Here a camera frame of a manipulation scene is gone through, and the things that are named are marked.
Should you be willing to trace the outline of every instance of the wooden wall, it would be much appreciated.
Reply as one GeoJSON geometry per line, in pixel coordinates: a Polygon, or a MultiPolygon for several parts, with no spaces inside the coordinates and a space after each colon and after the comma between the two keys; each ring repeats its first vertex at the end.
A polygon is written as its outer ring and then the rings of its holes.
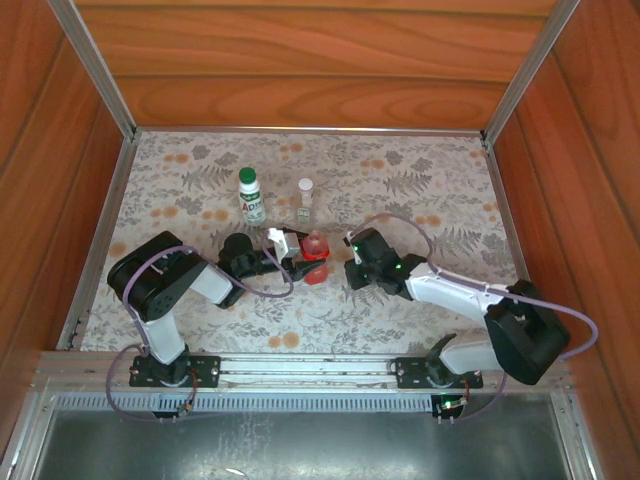
{"type": "Polygon", "coordinates": [[[532,279],[600,327],[571,364],[612,479],[640,478],[639,7],[582,0],[495,146],[532,279]]]}
{"type": "Polygon", "coordinates": [[[555,0],[77,0],[141,126],[483,129],[555,0]]]}
{"type": "Polygon", "coordinates": [[[122,136],[46,0],[0,15],[0,456],[75,293],[122,136]]]}

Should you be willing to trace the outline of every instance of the white bottle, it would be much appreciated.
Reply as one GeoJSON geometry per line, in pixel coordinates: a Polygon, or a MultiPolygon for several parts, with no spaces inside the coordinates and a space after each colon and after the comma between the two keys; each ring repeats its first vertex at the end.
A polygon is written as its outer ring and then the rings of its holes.
{"type": "Polygon", "coordinates": [[[311,222],[311,208],[313,206],[313,182],[310,178],[301,178],[298,182],[300,189],[300,203],[298,204],[298,224],[307,225],[311,222]]]}
{"type": "Polygon", "coordinates": [[[266,218],[262,196],[260,195],[260,183],[256,178],[256,171],[253,168],[245,167],[240,170],[239,195],[240,210],[247,225],[262,225],[266,218]]]}

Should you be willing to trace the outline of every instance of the bottle label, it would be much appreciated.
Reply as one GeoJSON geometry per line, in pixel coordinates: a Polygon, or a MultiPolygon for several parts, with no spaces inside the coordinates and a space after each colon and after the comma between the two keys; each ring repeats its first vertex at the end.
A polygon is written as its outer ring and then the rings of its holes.
{"type": "Polygon", "coordinates": [[[244,220],[250,225],[260,225],[264,222],[265,212],[262,206],[260,192],[240,193],[240,209],[244,220]]]}
{"type": "Polygon", "coordinates": [[[308,208],[298,208],[298,223],[309,223],[311,211],[308,208]]]}

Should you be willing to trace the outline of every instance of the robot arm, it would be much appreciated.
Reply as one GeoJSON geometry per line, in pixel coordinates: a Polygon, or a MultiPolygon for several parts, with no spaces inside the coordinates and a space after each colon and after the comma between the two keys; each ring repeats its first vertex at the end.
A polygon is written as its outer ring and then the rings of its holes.
{"type": "MultiPolygon", "coordinates": [[[[434,272],[424,257],[400,258],[373,228],[348,234],[345,242],[354,254],[345,263],[347,281],[354,290],[375,284],[390,295],[453,310],[487,329],[489,338],[470,333],[441,346],[439,361],[453,374],[503,369],[516,380],[534,385],[569,343],[569,333],[551,310],[466,286],[464,280],[470,279],[441,269],[434,272]]],[[[535,287],[524,280],[511,287],[487,287],[492,292],[539,298],[535,287]]]]}
{"type": "MultiPolygon", "coordinates": [[[[324,260],[294,263],[293,257],[300,250],[299,242],[305,236],[294,230],[269,230],[269,238],[274,242],[274,248],[270,251],[293,281],[302,279],[324,263],[324,260]]],[[[181,245],[182,242],[168,231],[157,235],[116,263],[109,271],[107,283],[122,300],[129,280],[147,260],[168,248],[181,245]]],[[[238,281],[278,271],[262,250],[253,249],[251,239],[243,233],[227,237],[217,265],[238,281]]],[[[165,255],[142,272],[131,288],[128,303],[137,316],[134,320],[138,323],[143,340],[146,340],[151,355],[161,365],[175,367],[179,358],[188,352],[173,315],[173,307],[188,289],[198,292],[223,309],[235,304],[245,293],[195,251],[165,255]]],[[[162,375],[165,383],[173,384],[182,378],[183,368],[173,367],[166,369],[166,375],[162,375]]]]}

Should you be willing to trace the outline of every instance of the floral pattern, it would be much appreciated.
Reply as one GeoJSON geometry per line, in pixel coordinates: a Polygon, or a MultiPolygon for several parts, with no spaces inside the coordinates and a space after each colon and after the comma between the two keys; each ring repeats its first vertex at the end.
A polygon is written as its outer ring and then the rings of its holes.
{"type": "MultiPolygon", "coordinates": [[[[442,267],[490,282],[515,280],[477,138],[145,132],[83,350],[117,350],[139,340],[106,274],[154,235],[170,230],[213,259],[231,233],[258,238],[261,230],[245,225],[239,210],[237,172],[244,166],[258,173],[265,227],[300,228],[297,182],[302,177],[314,181],[314,222],[329,238],[330,275],[316,286],[300,282],[282,299],[245,294],[228,310],[187,292],[175,314],[192,350],[419,354],[447,333],[476,328],[470,319],[436,305],[388,296],[372,286],[348,288],[343,264],[351,255],[342,238],[379,212],[421,224],[435,240],[434,259],[442,267]]],[[[379,221],[376,228],[400,255],[427,252],[421,237],[396,220],[379,221]]],[[[286,288],[279,274],[247,283],[270,292],[286,288]]]]}

